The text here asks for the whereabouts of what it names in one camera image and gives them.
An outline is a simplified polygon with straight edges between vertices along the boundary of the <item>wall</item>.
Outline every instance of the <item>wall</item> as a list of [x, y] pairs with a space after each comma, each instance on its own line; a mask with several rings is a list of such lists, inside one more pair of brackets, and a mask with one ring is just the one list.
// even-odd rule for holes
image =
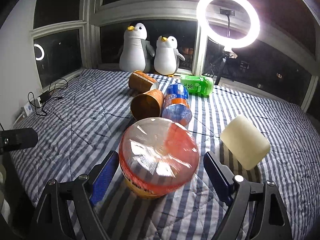
[[0, 122], [10, 129], [28, 102], [28, 93], [42, 93], [33, 39], [36, 0], [19, 0], [0, 29]]

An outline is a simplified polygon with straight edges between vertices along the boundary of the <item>power adapter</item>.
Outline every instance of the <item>power adapter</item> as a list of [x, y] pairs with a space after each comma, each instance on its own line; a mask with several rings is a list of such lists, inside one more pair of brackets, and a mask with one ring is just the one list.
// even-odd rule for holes
[[47, 90], [46, 92], [41, 94], [39, 97], [40, 97], [39, 102], [43, 105], [46, 101], [48, 101], [50, 99], [49, 91]]

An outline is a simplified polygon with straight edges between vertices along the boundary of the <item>bolt head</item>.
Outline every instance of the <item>bolt head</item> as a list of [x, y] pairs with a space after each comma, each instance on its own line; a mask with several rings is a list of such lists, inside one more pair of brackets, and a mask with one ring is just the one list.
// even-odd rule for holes
[[275, 183], [272, 180], [267, 180], [267, 184], [271, 187], [275, 185]]
[[86, 180], [88, 178], [87, 174], [81, 174], [79, 177], [79, 180]]
[[49, 181], [48, 181], [48, 184], [51, 186], [51, 185], [53, 185], [53, 184], [55, 184], [56, 183], [56, 180], [55, 179], [50, 179]]
[[235, 176], [235, 180], [238, 181], [238, 182], [242, 182], [244, 179], [241, 175], [236, 175]]

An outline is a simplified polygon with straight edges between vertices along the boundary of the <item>bed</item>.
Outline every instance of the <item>bed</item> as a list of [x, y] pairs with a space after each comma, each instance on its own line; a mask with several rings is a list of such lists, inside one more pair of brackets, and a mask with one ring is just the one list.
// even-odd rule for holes
[[[134, 123], [130, 102], [137, 94], [127, 83], [130, 73], [84, 70], [59, 90], [45, 110], [32, 114], [17, 128], [33, 127], [39, 142], [32, 149], [11, 153], [20, 181], [37, 205], [46, 182], [74, 180], [100, 163], [110, 150], [118, 150], [122, 133]], [[152, 75], [160, 90], [177, 79]], [[215, 86], [211, 96], [190, 96], [193, 118], [188, 130], [201, 156], [212, 151], [234, 172], [250, 181], [268, 179], [278, 185], [287, 208], [293, 238], [303, 239], [320, 215], [320, 137], [294, 104], [259, 98]], [[241, 165], [219, 139], [238, 114], [253, 121], [269, 140], [271, 150], [251, 171]], [[111, 239], [211, 239], [227, 206], [200, 166], [194, 178], [177, 191], [156, 200], [137, 198], [117, 170], [104, 199], [95, 207]], [[73, 203], [69, 203], [77, 238], [83, 237]], [[244, 239], [253, 211], [247, 209], [238, 239]]]

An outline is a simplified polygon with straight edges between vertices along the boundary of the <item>orange paper cup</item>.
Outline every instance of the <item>orange paper cup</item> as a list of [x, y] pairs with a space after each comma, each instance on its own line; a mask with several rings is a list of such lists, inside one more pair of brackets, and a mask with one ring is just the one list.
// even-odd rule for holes
[[129, 78], [129, 88], [145, 93], [149, 90], [158, 89], [159, 83], [142, 71], [137, 70]]
[[163, 93], [153, 89], [137, 95], [131, 102], [130, 110], [137, 121], [148, 117], [160, 117], [163, 102]]

